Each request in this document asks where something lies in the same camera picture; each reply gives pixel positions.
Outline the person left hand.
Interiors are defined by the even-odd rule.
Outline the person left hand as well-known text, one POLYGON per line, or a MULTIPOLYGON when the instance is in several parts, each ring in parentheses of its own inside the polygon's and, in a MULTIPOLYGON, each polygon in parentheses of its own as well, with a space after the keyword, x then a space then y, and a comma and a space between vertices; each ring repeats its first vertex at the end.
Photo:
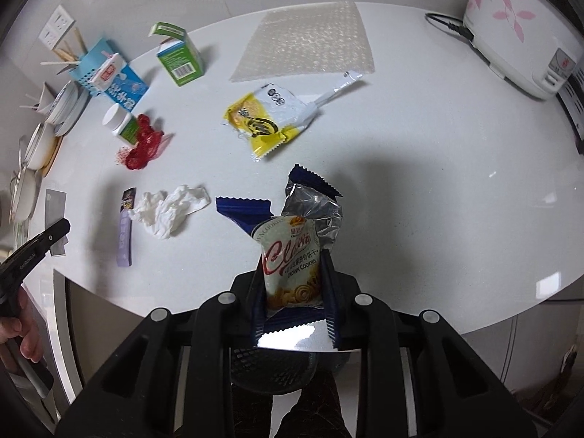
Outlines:
POLYGON ((39 325, 32 314, 32 305, 29 295, 23 287, 19 287, 18 301, 20 313, 16 318, 1 318, 1 362, 6 370, 19 375, 18 361, 5 343, 14 338, 22 340, 20 345, 21 355, 34 363, 39 363, 43 358, 43 342, 39 334, 39 325))

